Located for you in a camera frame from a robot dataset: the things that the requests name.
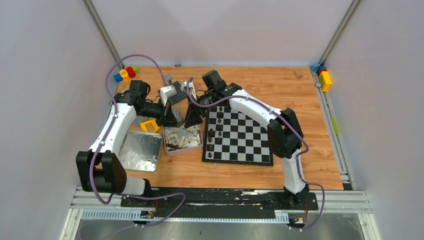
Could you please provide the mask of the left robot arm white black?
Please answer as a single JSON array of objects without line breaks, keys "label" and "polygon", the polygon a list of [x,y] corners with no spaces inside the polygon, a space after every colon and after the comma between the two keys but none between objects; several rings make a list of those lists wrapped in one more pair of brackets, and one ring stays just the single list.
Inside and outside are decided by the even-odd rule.
[{"label": "left robot arm white black", "polygon": [[170,85],[162,87],[158,102],[147,100],[150,90],[148,83],[132,80],[128,90],[117,93],[99,137],[89,150],[76,155],[78,175],[85,192],[134,195],[135,202],[142,207],[152,203],[150,182],[128,176],[119,161],[127,130],[137,116],[152,118],[161,127],[180,125],[169,102],[169,97],[177,93],[176,88]]}]

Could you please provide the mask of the silver tin lid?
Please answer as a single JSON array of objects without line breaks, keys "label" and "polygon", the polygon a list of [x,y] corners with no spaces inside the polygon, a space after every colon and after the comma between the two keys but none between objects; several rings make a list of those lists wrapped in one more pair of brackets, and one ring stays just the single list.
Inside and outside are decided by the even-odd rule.
[{"label": "silver tin lid", "polygon": [[119,161],[125,170],[154,172],[157,169],[163,137],[158,133],[128,131],[124,137]]}]

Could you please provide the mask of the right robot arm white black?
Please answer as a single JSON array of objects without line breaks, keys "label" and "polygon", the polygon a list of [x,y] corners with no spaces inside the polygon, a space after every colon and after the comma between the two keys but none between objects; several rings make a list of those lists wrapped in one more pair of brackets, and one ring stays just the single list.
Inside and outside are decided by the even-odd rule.
[{"label": "right robot arm white black", "polygon": [[282,110],[268,105],[238,84],[226,84],[216,70],[204,74],[202,80],[207,90],[200,97],[196,96],[192,77],[182,83],[181,90],[189,100],[185,122],[201,121],[206,110],[225,105],[259,123],[266,129],[270,151],[281,160],[286,204],[292,209],[301,207],[310,188],[301,162],[302,147],[307,144],[296,113],[290,108]]}]

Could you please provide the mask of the folding chess board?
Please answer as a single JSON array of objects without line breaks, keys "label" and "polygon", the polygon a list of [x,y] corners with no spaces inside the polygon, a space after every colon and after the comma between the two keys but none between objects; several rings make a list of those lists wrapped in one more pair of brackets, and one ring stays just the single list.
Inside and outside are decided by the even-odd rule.
[{"label": "folding chess board", "polygon": [[[214,106],[207,112],[202,161],[272,167],[274,159],[269,148],[267,130],[257,121],[229,106],[223,106],[223,117],[219,121],[219,108]],[[209,129],[215,131],[212,142],[208,142]],[[214,151],[209,151],[208,145],[214,145]],[[207,159],[208,152],[213,152],[213,159]]]}]

